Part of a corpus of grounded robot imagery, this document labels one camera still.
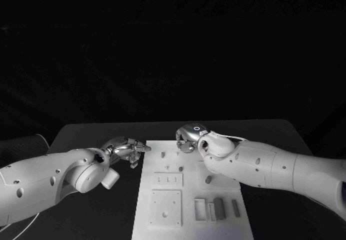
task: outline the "dark table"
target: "dark table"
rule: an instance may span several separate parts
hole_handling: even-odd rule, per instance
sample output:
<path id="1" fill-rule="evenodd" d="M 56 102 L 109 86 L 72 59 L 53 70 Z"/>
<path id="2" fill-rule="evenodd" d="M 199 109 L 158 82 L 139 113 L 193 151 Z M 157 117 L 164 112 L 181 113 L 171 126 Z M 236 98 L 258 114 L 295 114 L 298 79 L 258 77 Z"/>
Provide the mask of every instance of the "dark table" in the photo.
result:
<path id="1" fill-rule="evenodd" d="M 92 123 L 66 125 L 47 154 L 70 149 L 99 148 L 116 136 L 147 140 L 175 140 L 175 130 L 190 122 Z M 286 151 L 311 155 L 292 127 L 282 119 L 196 121 L 214 132 L 266 143 Z M 70 194 L 44 210 L 17 238 L 49 240 L 129 240 L 141 181 L 142 156 L 135 169 L 126 161 L 111 166 L 119 179 L 106 190 L 99 184 L 88 193 Z M 346 239 L 346 222 L 307 197 L 240 184 L 253 239 Z"/>

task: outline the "circular joint cover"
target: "circular joint cover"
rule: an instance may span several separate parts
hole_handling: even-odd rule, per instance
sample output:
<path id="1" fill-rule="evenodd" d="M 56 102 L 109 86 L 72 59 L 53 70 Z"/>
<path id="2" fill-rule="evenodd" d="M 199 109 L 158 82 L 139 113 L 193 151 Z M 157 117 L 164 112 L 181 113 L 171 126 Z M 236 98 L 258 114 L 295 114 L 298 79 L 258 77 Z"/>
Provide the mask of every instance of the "circular joint cover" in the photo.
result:
<path id="1" fill-rule="evenodd" d="M 75 182 L 75 189 L 80 193 L 86 193 L 92 190 L 105 178 L 108 167 L 105 168 L 101 164 L 92 164 L 80 173 L 79 178 Z"/>

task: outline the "rectangular plate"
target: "rectangular plate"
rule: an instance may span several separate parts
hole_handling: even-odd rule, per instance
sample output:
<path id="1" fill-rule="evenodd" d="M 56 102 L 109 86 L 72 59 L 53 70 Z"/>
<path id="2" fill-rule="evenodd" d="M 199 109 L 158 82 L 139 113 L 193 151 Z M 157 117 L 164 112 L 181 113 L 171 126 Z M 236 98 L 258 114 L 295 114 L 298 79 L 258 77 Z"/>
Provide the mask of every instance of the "rectangular plate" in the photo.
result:
<path id="1" fill-rule="evenodd" d="M 204 199 L 194 199 L 193 212 L 194 212 L 194 221 L 204 223 L 207 221 L 206 200 Z"/>
<path id="2" fill-rule="evenodd" d="M 152 187 L 183 187 L 183 174 L 181 173 L 158 173 L 151 176 Z"/>
<path id="3" fill-rule="evenodd" d="M 214 204 L 213 203 L 207 203 L 207 208 L 209 208 L 210 222 L 216 223 Z"/>
<path id="4" fill-rule="evenodd" d="M 181 191 L 152 190 L 148 205 L 148 226 L 181 227 Z"/>
<path id="5" fill-rule="evenodd" d="M 203 161 L 197 161 L 196 164 L 197 164 L 197 182 L 200 189 L 227 189 L 227 190 L 240 189 L 239 182 L 220 174 L 212 173 L 207 170 Z M 206 184 L 207 176 L 212 177 L 209 184 Z"/>

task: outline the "dark curtain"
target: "dark curtain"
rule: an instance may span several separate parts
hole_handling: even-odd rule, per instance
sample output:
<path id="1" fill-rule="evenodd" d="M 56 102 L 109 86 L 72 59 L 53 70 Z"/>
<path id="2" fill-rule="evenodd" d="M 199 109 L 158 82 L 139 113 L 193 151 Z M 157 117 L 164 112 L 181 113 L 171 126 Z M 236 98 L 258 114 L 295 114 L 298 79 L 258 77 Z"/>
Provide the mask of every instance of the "dark curtain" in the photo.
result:
<path id="1" fill-rule="evenodd" d="M 344 119 L 344 6 L 113 4 L 7 12 L 40 20 L 0 27 L 0 138 L 51 143 L 77 123 L 286 119 L 317 151 Z"/>

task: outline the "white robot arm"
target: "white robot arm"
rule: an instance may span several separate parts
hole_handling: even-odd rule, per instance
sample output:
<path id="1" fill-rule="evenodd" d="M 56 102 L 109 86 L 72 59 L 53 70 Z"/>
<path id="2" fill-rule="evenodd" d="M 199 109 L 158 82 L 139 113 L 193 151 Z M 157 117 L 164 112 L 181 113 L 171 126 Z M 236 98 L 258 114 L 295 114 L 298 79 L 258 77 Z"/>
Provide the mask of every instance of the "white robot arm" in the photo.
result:
<path id="1" fill-rule="evenodd" d="M 119 159 L 135 168 L 151 148 L 116 137 L 102 148 L 73 149 L 14 162 L 0 168 L 0 227 L 27 219 L 72 193 L 86 193 L 101 183 L 111 189 L 119 174 L 109 166 Z"/>
<path id="2" fill-rule="evenodd" d="M 291 153 L 265 143 L 220 135 L 197 123 L 177 130 L 175 141 L 184 153 L 197 148 L 212 173 L 252 187 L 304 195 L 346 221 L 346 160 Z"/>

